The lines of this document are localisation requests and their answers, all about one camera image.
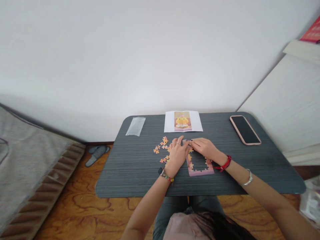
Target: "dark hair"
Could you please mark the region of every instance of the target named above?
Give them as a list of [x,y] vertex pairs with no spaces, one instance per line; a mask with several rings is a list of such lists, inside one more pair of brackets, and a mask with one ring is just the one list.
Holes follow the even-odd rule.
[[251,233],[228,216],[200,208],[194,211],[194,221],[209,239],[255,239]]

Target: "hand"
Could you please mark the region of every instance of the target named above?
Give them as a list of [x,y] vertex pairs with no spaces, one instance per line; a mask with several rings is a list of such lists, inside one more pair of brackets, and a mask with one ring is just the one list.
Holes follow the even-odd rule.
[[167,162],[165,167],[165,172],[170,178],[174,178],[176,176],[179,169],[186,160],[189,152],[188,145],[190,141],[185,142],[183,146],[181,146],[182,139],[183,136],[179,137],[178,139],[175,138],[170,144],[169,161]]
[[206,138],[193,139],[191,145],[194,150],[196,150],[206,158],[215,161],[220,166],[225,164],[228,160],[228,157],[223,152],[220,152],[216,148],[216,146]]

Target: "gray blanket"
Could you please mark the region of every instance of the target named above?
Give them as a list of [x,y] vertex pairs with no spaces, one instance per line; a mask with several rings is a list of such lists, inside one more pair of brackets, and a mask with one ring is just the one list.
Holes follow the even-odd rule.
[[71,143],[0,107],[0,235]]

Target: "table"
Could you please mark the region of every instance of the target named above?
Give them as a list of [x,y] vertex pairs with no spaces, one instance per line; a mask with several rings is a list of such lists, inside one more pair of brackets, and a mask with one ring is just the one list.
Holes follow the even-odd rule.
[[[229,118],[243,115],[262,141],[261,145],[246,146],[236,133]],[[256,119],[246,112],[202,113],[203,132],[164,133],[165,115],[146,115],[140,137],[126,136],[133,117],[127,117],[119,130],[107,162],[96,184],[96,194],[101,198],[143,197],[158,178],[160,159],[168,155],[165,149],[156,154],[153,149],[166,136],[169,140],[184,135],[184,139],[204,137],[234,161],[249,168],[279,193],[300,194],[306,190],[302,178],[279,151]],[[194,169],[204,169],[205,160],[192,153]],[[175,177],[166,196],[233,195],[246,194],[241,186],[226,172],[215,169],[215,174],[189,177],[185,162]]]

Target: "person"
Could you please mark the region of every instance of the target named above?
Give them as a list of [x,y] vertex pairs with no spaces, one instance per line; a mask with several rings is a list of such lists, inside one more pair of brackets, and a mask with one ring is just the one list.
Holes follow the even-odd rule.
[[[170,144],[170,161],[134,210],[122,235],[123,240],[144,239],[153,221],[153,239],[255,239],[245,228],[224,215],[216,197],[165,197],[188,154],[193,149],[224,166],[229,158],[205,138],[181,145],[183,136]],[[276,190],[234,160],[225,168],[243,189],[277,222],[286,239],[320,239],[320,233]]]

